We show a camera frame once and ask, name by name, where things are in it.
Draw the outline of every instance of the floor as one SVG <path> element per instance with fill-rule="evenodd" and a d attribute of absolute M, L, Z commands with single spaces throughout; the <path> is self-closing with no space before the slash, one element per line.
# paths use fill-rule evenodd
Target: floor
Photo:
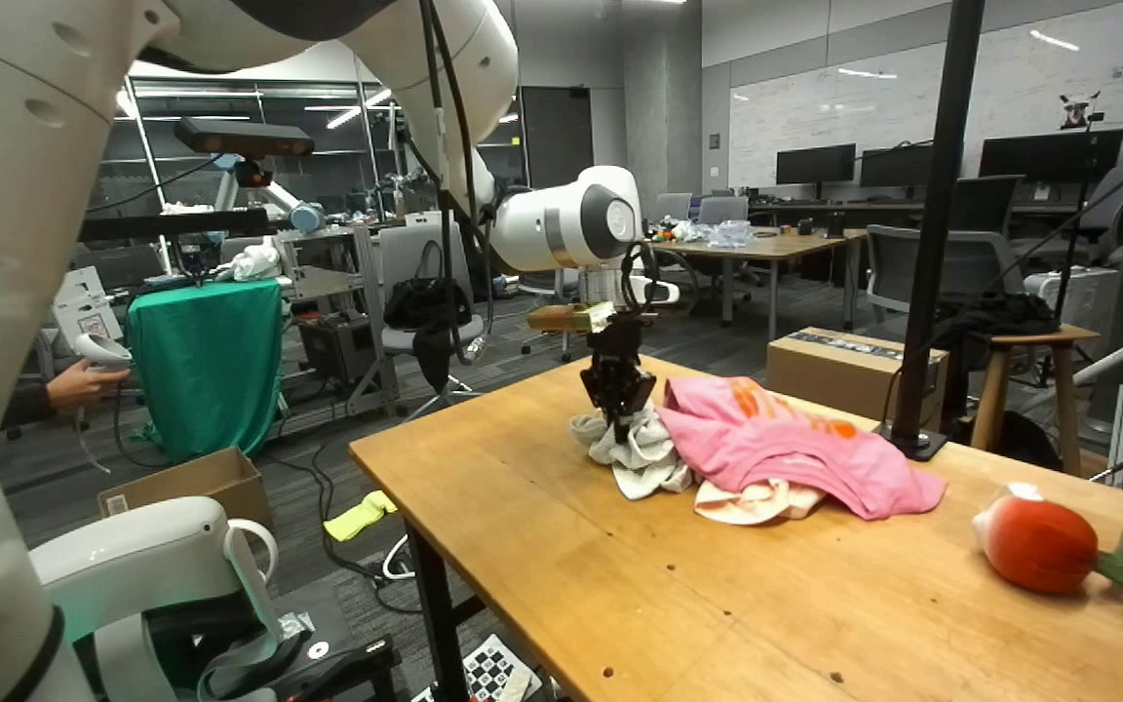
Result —
<path fill-rule="evenodd" d="M 460 375 L 477 391 L 496 391 L 516 378 L 537 375 L 561 362 L 559 338 L 537 338 L 524 320 L 543 306 L 529 297 L 496 302 L 490 338 L 473 365 Z M 839 326 L 839 293 L 810 282 L 786 282 L 781 290 L 782 333 L 799 325 Z M 685 310 L 663 311 L 646 326 L 642 354 L 674 358 L 713 375 L 763 372 L 763 311 L 754 306 L 735 310 L 733 325 L 717 325 L 717 306 L 702 290 L 685 297 Z M 398 362 L 405 378 L 405 399 L 425 399 L 425 385 L 408 362 Z M 93 497 L 152 473 L 149 449 L 139 440 L 139 408 L 121 412 L 121 440 L 106 412 L 88 417 L 88 430 L 75 425 L 36 425 L 18 436 L 0 440 L 0 482 L 28 536 L 28 541 L 47 541 L 71 527 L 93 519 Z M 414 697 L 427 688 L 425 631 L 417 615 L 414 584 L 373 584 L 373 564 L 398 541 L 398 523 L 379 523 L 347 545 L 333 545 L 320 529 L 325 516 L 353 507 L 369 482 L 347 464 L 347 440 L 379 433 L 403 421 L 398 412 L 342 412 L 327 408 L 327 421 L 305 433 L 287 433 L 261 449 L 253 464 L 266 476 L 271 505 L 271 536 L 282 541 L 282 571 L 271 579 L 271 597 L 282 612 L 307 612 L 320 637 L 334 644 L 365 644 L 390 637 L 403 650 L 398 697 Z M 486 631 L 509 640 L 496 615 L 477 615 L 465 631 L 465 646 L 477 646 Z"/>

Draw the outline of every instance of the pink cloth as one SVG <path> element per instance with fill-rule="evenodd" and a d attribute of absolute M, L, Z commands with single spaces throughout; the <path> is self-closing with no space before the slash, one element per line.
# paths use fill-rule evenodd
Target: pink cloth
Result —
<path fill-rule="evenodd" d="M 856 519 L 930 510 L 942 480 L 876 433 L 810 417 L 748 378 L 667 382 L 674 453 L 724 492 L 786 480 L 834 497 Z"/>

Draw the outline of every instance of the red ball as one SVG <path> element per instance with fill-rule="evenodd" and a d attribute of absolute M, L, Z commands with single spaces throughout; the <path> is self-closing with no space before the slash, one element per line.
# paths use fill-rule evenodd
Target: red ball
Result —
<path fill-rule="evenodd" d="M 1099 563 L 1097 527 L 1066 505 L 1002 499 L 988 529 L 990 571 L 1029 592 L 1070 597 Z"/>

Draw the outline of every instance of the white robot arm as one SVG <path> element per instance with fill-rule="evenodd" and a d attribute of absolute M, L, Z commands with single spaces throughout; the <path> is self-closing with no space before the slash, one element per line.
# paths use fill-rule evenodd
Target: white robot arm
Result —
<path fill-rule="evenodd" d="M 516 40 L 496 0 L 437 0 L 437 12 L 465 109 L 450 77 L 440 109 L 427 96 L 422 0 L 0 0 L 0 417 L 80 232 L 114 96 L 139 56 L 190 72 L 242 72 L 342 40 L 392 90 L 446 191 L 469 203 L 473 183 L 477 200 L 490 203 L 486 167 L 473 160 L 469 180 L 465 165 L 516 94 Z M 639 235 L 634 187 L 625 174 L 604 187 L 602 180 L 508 203 L 496 247 L 524 263 L 533 255 L 570 265 L 602 263 L 604 237 Z M 0 497 L 0 697 L 11 696 L 88 697 Z"/>

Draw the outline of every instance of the yellow object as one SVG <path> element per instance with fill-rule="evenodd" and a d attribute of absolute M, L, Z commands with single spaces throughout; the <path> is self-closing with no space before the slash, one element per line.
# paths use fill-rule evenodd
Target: yellow object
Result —
<path fill-rule="evenodd" d="M 390 497 L 365 492 L 359 507 L 347 507 L 342 516 L 327 519 L 325 529 L 333 541 L 352 541 L 369 523 L 379 523 L 382 516 L 392 516 L 392 510 L 398 510 L 398 505 Z"/>

